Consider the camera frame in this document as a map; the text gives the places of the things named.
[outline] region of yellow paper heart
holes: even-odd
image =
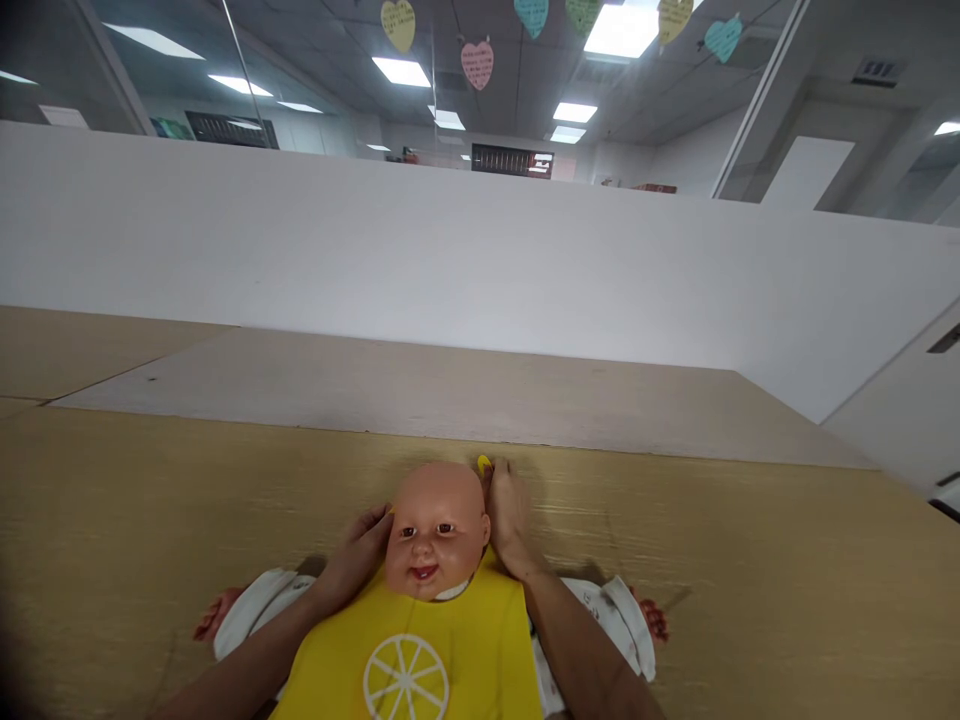
[[[413,36],[417,32],[417,16],[413,12],[413,5],[407,0],[400,0],[398,3],[386,0],[380,8],[380,24],[383,25],[383,31],[390,38],[390,42],[400,52],[407,52],[413,45]]]
[[[660,0],[660,45],[677,39],[693,14],[693,0]]]

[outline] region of human hand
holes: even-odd
[[[308,592],[324,617],[346,606],[376,571],[393,527],[390,504],[365,512],[350,526],[340,547]]]
[[[530,495],[513,472],[513,464],[497,458],[484,477],[490,538],[507,571],[518,580],[543,569],[546,561],[530,541]]]

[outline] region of doll mouth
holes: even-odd
[[[432,578],[439,569],[439,565],[424,565],[423,567],[410,568],[410,573],[416,580],[420,582],[426,582]]]

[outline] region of doll head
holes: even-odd
[[[384,565],[387,586],[433,600],[476,572],[490,540],[480,479],[466,465],[431,463],[400,485]]]

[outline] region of white cloth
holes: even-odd
[[[253,581],[230,608],[213,639],[213,654],[222,660],[250,635],[273,620],[313,584],[315,578],[297,575],[280,568],[267,570]],[[607,636],[626,658],[633,671],[648,682],[656,676],[653,637],[647,622],[623,580],[615,577],[603,587],[586,580],[563,578],[564,584],[596,618]],[[465,586],[455,588],[463,591]],[[537,685],[543,717],[566,709],[553,680],[553,673],[543,654],[540,638],[533,636],[533,659],[537,668]],[[277,693],[277,700],[283,688]]]
[[[656,676],[657,666],[653,652],[653,636],[647,621],[630,589],[618,577],[599,587],[586,580],[562,578],[564,584],[577,596],[584,607],[600,623],[600,627],[613,640],[620,654],[626,658],[637,674],[643,674],[647,682]],[[543,717],[566,709],[563,697],[553,680],[553,673],[543,654],[540,638],[533,638],[533,659],[537,665],[537,681],[540,690],[540,709]]]
[[[223,660],[240,643],[286,610],[313,585],[314,580],[316,578],[309,575],[297,575],[280,568],[267,570],[254,580],[227,612],[213,638],[213,655],[217,661]],[[276,699],[282,695],[283,688],[280,688]]]

